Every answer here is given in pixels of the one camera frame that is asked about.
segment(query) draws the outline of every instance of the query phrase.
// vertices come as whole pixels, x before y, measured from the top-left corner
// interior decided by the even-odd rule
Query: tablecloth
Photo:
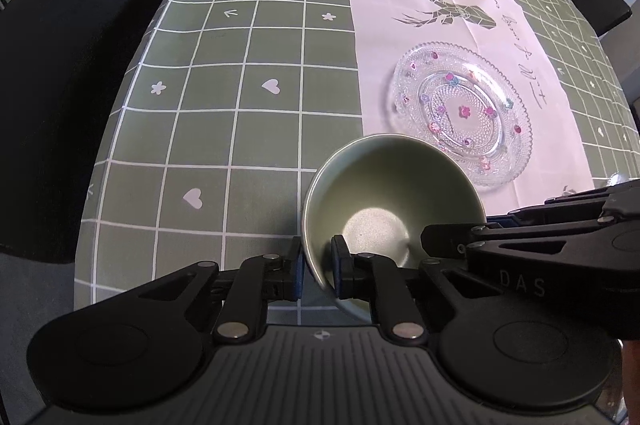
[[[569,0],[514,1],[558,71],[596,186],[637,177],[638,132],[593,30]],[[363,133],[350,4],[165,0],[100,145],[76,307],[202,259],[229,269],[286,249],[315,170]],[[353,322],[305,281],[270,321]]]

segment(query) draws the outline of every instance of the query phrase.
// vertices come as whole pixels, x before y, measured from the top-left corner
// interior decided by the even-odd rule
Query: dining table
[[[513,88],[505,109],[526,113],[528,161],[478,187],[487,215],[640,176],[622,89],[571,0],[164,0],[96,157],[76,309],[194,262],[284,253],[332,153],[407,131],[394,70],[420,44],[482,61]],[[307,271],[302,299],[270,304],[268,322],[360,321]]]

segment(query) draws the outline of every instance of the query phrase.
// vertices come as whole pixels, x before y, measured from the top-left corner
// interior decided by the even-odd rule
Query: person's hand
[[[623,343],[622,394],[629,414],[629,425],[640,425],[640,341]]]

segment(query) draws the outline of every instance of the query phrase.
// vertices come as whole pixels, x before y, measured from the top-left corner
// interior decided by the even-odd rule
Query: metal rivet
[[[401,322],[396,324],[392,331],[401,339],[417,339],[424,333],[424,328],[415,322]]]
[[[241,322],[225,322],[218,326],[218,334],[227,339],[239,339],[249,332],[246,324]]]

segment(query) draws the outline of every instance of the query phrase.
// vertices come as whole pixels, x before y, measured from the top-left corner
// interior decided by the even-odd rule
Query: glass plate
[[[502,185],[527,166],[527,110],[480,55],[445,42],[420,44],[399,60],[392,89],[402,132],[444,151],[475,185]]]

